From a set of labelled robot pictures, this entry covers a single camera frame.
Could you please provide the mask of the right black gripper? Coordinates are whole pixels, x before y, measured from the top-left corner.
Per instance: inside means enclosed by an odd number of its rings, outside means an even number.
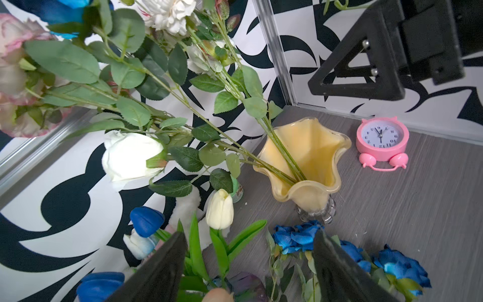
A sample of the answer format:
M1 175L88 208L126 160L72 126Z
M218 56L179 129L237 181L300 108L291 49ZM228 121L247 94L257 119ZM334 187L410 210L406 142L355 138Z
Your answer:
M377 6L381 9L365 10L308 81L311 94L397 101L405 96L399 73L445 84L465 76L465 56L482 51L482 1ZM330 84L328 76L374 80Z

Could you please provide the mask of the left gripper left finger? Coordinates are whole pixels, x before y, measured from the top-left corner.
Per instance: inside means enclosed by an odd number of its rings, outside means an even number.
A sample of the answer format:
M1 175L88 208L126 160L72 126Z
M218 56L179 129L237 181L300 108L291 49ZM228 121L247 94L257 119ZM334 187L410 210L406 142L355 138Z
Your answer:
M176 301L187 251L181 232L170 239L107 301Z

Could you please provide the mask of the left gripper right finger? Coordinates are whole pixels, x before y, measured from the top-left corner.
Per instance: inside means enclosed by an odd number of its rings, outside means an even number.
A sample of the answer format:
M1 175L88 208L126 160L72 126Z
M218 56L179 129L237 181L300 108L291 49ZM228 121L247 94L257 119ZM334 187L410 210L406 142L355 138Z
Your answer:
M323 231L315 235L313 258L321 301L397 300Z

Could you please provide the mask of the blue rose low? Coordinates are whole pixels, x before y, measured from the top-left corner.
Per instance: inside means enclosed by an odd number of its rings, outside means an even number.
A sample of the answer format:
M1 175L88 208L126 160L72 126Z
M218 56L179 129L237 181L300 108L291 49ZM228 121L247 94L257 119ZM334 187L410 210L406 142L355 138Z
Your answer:
M373 263L384 272L389 284L401 293L406 301L414 301L423 295L424 288L432 288L430 278L420 263L398 250L385 245Z

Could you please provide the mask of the yellow wavy glass vase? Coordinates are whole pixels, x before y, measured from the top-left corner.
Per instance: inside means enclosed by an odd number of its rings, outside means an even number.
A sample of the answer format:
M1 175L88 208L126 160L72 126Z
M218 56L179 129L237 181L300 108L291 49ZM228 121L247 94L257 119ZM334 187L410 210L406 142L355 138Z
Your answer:
M312 117L276 127L273 131L305 179L291 184L265 167L254 166L254 171L269 178L275 200L295 203L302 221L318 220L329 224L335 216L332 194L338 192L342 184L337 164L351 148L351 140Z

